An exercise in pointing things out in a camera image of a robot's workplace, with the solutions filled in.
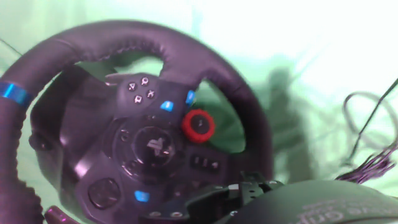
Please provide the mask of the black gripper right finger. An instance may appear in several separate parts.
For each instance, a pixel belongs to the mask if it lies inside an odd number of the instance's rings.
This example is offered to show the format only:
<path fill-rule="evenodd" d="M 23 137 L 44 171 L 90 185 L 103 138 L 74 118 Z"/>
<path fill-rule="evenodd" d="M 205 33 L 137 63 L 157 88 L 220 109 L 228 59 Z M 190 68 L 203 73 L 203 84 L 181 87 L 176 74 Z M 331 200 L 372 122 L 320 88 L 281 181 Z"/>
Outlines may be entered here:
<path fill-rule="evenodd" d="M 226 223 L 396 224 L 397 199 L 351 182 L 308 180 L 256 197 Z"/>

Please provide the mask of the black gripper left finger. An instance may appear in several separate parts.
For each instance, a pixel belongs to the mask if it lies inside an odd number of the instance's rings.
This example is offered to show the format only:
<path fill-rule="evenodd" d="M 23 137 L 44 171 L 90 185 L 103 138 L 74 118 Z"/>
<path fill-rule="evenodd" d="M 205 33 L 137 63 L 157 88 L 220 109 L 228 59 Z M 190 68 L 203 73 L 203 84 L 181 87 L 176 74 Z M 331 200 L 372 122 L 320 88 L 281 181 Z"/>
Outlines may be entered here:
<path fill-rule="evenodd" d="M 240 182 L 209 185 L 186 197 L 177 197 L 139 215 L 139 224 L 226 223 L 240 208 L 283 186 L 258 172 L 242 172 Z"/>

